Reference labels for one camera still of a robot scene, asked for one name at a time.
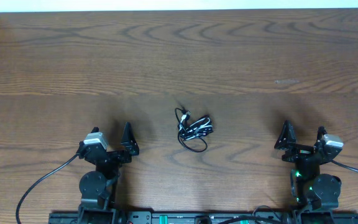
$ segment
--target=white wall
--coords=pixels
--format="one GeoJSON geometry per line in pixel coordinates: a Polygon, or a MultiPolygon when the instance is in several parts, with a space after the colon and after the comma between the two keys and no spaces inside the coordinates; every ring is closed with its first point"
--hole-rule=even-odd
{"type": "Polygon", "coordinates": [[[0,12],[352,7],[358,0],[0,0],[0,12]]]}

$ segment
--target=wooden table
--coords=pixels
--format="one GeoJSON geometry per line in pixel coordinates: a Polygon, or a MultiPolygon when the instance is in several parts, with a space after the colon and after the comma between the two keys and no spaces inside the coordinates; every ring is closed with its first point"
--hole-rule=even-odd
{"type": "MultiPolygon", "coordinates": [[[[174,211],[288,208],[289,172],[273,149],[285,119],[300,143],[340,136],[358,167],[358,9],[0,14],[0,223],[22,194],[68,160],[93,126],[119,148],[130,121],[140,156],[122,169],[121,207],[174,211]],[[173,109],[209,113],[195,154],[177,142],[173,109]]],[[[23,223],[76,210],[79,159],[26,198],[23,223]]],[[[358,174],[339,210],[358,212],[358,174]]]]}

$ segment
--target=wood grain surface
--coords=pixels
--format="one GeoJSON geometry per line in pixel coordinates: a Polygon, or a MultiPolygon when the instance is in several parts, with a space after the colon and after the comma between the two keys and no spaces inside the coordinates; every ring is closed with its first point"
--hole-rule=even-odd
{"type": "MultiPolygon", "coordinates": [[[[140,156],[120,207],[287,209],[293,164],[273,149],[285,119],[303,144],[325,125],[345,142],[336,160],[358,167],[358,9],[0,14],[0,223],[93,126],[118,149],[125,121],[140,156]],[[211,115],[205,153],[177,142],[180,105],[211,115]]],[[[76,210],[93,169],[77,159],[43,181],[22,222],[76,210]]],[[[358,174],[321,170],[342,179],[338,210],[358,212],[358,174]]]]}

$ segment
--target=white background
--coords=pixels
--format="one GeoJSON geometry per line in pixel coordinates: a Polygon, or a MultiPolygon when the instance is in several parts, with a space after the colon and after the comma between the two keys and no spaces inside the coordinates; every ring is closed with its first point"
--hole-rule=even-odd
{"type": "Polygon", "coordinates": [[[0,12],[352,7],[358,7],[358,0],[0,0],[0,12]]]}

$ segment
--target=wooden panel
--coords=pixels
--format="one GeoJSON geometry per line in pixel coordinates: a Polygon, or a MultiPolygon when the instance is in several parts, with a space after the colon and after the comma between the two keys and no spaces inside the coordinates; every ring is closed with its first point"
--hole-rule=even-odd
{"type": "MultiPolygon", "coordinates": [[[[0,14],[0,223],[93,126],[118,148],[125,121],[140,156],[120,206],[288,208],[293,166],[273,149],[285,119],[304,144],[325,125],[358,167],[358,9],[0,14]],[[211,115],[205,153],[177,143],[179,105],[211,115]]],[[[23,223],[76,210],[91,169],[76,160],[36,187],[23,223]]],[[[358,174],[321,169],[342,179],[339,209],[358,211],[358,174]]]]}

